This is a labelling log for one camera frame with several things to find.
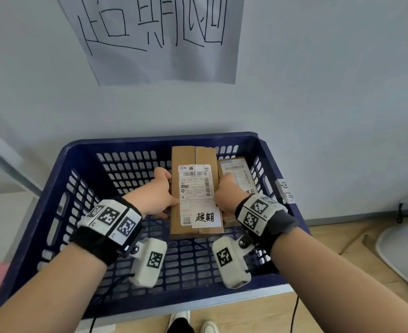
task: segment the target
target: shoe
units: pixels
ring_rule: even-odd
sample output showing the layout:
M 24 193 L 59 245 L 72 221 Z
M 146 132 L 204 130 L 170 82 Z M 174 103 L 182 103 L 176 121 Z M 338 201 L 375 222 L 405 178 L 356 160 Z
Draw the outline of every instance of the shoe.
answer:
M 172 322 L 174 322 L 178 318 L 185 318 L 187 322 L 190 324 L 190 311 L 172 313 L 170 315 L 170 320 L 168 322 L 167 329 L 172 325 Z
M 219 333 L 219 329 L 213 321 L 207 320 L 201 327 L 201 333 Z

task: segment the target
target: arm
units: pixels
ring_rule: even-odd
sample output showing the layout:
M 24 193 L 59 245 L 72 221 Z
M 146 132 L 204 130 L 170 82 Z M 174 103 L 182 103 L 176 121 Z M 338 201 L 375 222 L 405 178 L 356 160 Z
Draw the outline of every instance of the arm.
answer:
M 145 217 L 178 203 L 168 193 L 170 173 L 158 167 L 155 178 L 124 198 Z M 90 252 L 70 243 L 0 308 L 0 332 L 74 332 L 107 270 Z
M 248 195 L 226 174 L 216 204 L 235 214 Z M 408 304 L 300 228 L 280 235 L 270 256 L 325 332 L 408 332 Z

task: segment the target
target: white trash bin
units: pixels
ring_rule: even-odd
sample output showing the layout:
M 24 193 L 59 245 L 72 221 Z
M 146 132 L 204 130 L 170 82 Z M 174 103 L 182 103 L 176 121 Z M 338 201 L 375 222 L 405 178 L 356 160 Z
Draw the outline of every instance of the white trash bin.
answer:
M 408 224 L 386 229 L 375 249 L 381 259 L 408 282 Z

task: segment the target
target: wristband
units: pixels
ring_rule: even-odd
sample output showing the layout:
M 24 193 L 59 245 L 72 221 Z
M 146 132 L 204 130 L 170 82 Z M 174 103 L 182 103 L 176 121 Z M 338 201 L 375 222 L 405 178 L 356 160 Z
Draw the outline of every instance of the wristband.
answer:
M 285 206 L 264 194 L 253 194 L 241 201 L 235 217 L 253 242 L 268 254 L 281 234 L 299 226 L 298 220 L 287 213 Z
M 127 257 L 143 226 L 138 209 L 122 197 L 100 201 L 78 222 L 70 241 L 108 265 L 119 255 Z

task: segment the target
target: person's left hand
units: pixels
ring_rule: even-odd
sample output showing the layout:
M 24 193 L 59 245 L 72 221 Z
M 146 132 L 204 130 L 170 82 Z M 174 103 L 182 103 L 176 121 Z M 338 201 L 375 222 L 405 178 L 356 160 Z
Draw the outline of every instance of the person's left hand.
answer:
M 172 175 L 162 167 L 155 168 L 153 175 L 155 178 L 152 181 L 124 195 L 123 198 L 139 210 L 142 218 L 146 215 L 155 215 L 166 219 L 168 216 L 163 211 L 179 202 L 168 192 L 168 180 Z

